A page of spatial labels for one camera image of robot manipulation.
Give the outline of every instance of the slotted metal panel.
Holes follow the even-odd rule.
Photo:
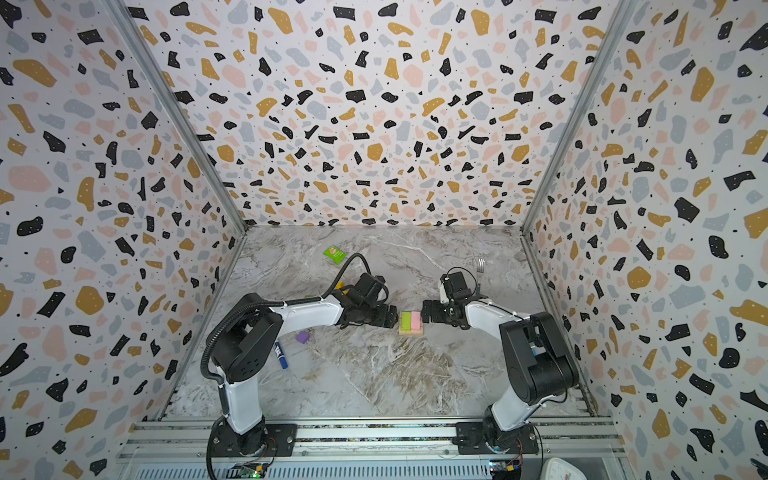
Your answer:
[[[214,468],[217,478],[239,478],[239,469]],[[207,478],[196,464],[145,464],[131,480]],[[393,460],[371,462],[276,462],[265,478],[313,478],[315,480],[485,480],[491,478],[487,460]]]

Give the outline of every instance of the blue marker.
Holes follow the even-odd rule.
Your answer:
[[[286,360],[286,356],[283,353],[283,347],[280,346],[280,342],[275,342],[275,355],[277,355],[277,359],[280,361],[280,365],[283,366],[283,370],[288,368],[288,360]]]

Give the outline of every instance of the lime green rectangle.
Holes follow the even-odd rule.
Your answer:
[[[411,313],[410,312],[400,313],[400,329],[403,332],[411,331]]]

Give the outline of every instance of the terrazzo wall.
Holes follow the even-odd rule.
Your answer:
[[[0,478],[106,478],[237,239],[101,4],[0,15]]]
[[[639,2],[531,240],[637,478],[768,463],[768,8]]]
[[[247,223],[512,225],[616,1],[128,4]]]

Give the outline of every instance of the marble table surface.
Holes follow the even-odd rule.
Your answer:
[[[389,302],[398,311],[420,310],[423,300],[438,299],[442,273],[452,266],[474,272],[476,259],[484,257],[485,295],[518,312],[540,312],[544,308],[518,235],[516,229],[471,227],[255,227],[205,336],[246,293],[268,300],[319,295],[340,267],[323,255],[332,245],[365,255],[372,273],[385,277]],[[343,280],[354,283],[362,271],[355,261]],[[372,326],[307,332],[306,344],[297,342],[295,333],[279,338],[288,369],[270,355],[259,373],[264,415],[481,415],[509,385],[501,344],[480,330],[430,323],[417,337]],[[220,414],[215,382],[200,374],[203,348],[197,346],[166,416]],[[550,404],[539,415],[578,414],[575,397]]]

